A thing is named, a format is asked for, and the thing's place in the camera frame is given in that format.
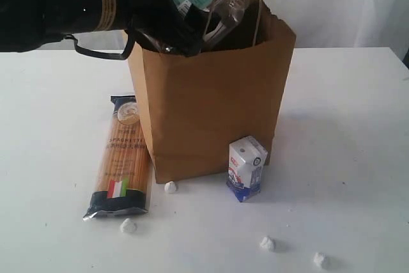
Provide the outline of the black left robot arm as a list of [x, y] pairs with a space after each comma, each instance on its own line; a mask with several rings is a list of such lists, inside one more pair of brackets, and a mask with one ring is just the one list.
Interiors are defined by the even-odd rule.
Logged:
[[78, 33], [123, 30], [121, 53], [75, 45], [82, 55], [125, 60], [136, 43], [149, 38], [184, 56], [203, 45], [205, 15], [193, 9], [182, 17], [173, 0], [1, 0], [1, 51], [27, 52], [48, 43], [75, 40]]

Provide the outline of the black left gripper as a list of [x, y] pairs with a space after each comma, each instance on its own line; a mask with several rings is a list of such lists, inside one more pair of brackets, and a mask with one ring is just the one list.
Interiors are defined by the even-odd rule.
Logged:
[[187, 13], [173, 0], [127, 0], [131, 28], [186, 57], [200, 53], [208, 14], [191, 4]]

